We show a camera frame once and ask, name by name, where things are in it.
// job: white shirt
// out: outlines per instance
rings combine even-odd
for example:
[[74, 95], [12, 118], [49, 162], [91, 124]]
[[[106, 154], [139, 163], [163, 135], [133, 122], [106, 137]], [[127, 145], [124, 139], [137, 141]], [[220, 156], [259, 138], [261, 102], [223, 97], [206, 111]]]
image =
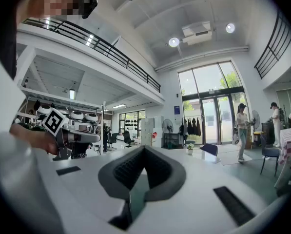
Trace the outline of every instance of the white shirt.
[[[280, 116], [279, 110], [278, 108], [275, 108], [272, 114], [272, 118], [276, 117], [276, 116]], [[273, 119], [273, 124], [279, 123], [280, 121], [280, 117], [278, 117], [277, 119]]]
[[[240, 121], [240, 124], [245, 124], [245, 121], [247, 121], [247, 115], [245, 113], [241, 114], [241, 113], [238, 113], [236, 115], [236, 121], [237, 121], [237, 125]], [[238, 125], [238, 128], [241, 128], [241, 129], [246, 129], [247, 127], [245, 125]]]

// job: air conditioner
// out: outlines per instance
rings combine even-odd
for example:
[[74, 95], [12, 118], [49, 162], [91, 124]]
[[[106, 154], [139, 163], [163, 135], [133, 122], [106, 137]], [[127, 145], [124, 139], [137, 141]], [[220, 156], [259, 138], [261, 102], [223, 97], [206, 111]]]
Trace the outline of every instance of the air conditioner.
[[210, 28], [210, 22], [197, 22], [182, 27], [185, 38], [182, 39], [183, 43], [188, 45], [197, 44], [212, 39], [213, 33]]

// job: blue sign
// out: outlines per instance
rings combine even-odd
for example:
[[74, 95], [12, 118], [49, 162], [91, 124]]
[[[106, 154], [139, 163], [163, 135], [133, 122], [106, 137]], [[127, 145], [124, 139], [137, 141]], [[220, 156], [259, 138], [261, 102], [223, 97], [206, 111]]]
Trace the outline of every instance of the blue sign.
[[175, 115], [180, 114], [180, 106], [175, 106]]

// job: camera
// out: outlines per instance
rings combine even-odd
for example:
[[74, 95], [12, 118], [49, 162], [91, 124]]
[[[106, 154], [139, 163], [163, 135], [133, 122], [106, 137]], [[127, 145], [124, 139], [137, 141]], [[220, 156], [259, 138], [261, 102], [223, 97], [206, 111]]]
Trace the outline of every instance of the camera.
[[81, 8], [81, 17], [82, 19], [86, 19], [89, 17], [91, 12], [97, 7], [97, 0], [88, 0], [88, 2], [85, 2], [83, 4], [83, 7]]

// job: jeans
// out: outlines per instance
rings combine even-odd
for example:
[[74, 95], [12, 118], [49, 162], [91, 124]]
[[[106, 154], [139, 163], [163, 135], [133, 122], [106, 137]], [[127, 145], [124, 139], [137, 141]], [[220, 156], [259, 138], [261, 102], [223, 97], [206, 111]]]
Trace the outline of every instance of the jeans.
[[243, 158], [244, 149], [246, 145], [247, 129], [238, 129], [238, 136], [241, 141], [241, 148], [239, 149], [238, 158]]

